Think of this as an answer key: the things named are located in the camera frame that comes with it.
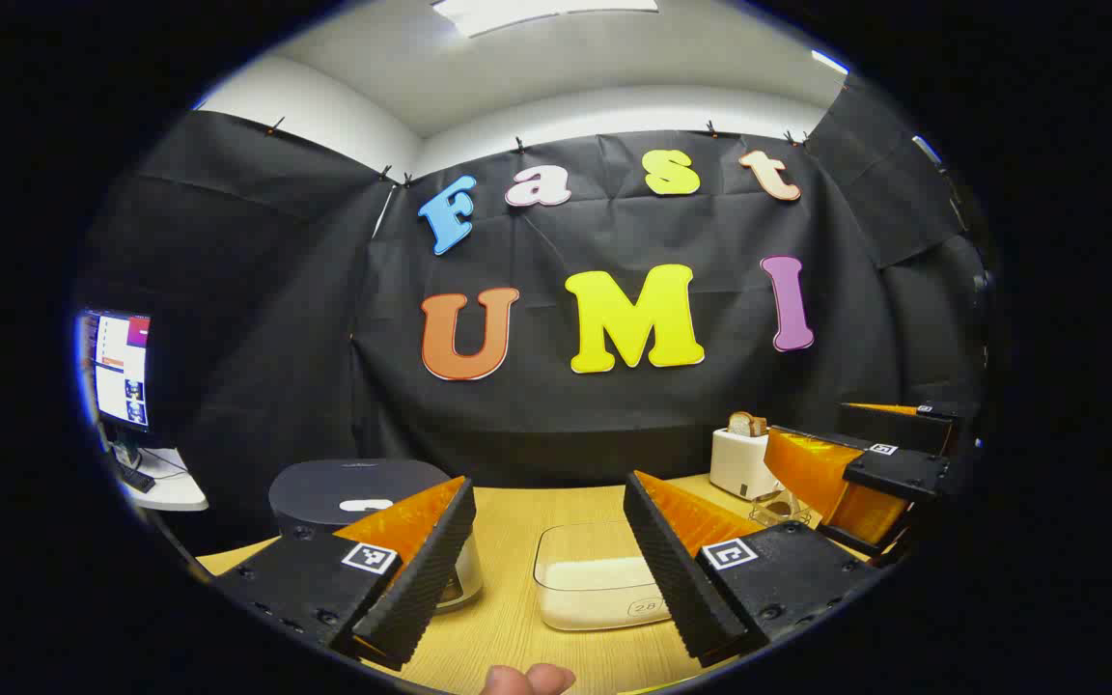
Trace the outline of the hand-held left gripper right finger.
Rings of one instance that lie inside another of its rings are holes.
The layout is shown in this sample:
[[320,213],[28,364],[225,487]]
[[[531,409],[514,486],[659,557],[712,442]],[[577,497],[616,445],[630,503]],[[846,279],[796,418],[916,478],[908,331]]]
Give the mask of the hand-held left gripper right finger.
[[806,524],[763,528],[646,471],[627,475],[623,509],[685,651],[705,667],[812,629],[884,576]]

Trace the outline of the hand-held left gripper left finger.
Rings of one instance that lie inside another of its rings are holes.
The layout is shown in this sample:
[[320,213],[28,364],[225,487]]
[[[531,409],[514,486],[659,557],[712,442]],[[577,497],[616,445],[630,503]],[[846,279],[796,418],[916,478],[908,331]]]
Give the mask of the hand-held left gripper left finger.
[[471,536],[459,476],[339,532],[290,532],[211,580],[236,606],[315,648],[398,671],[429,627]]

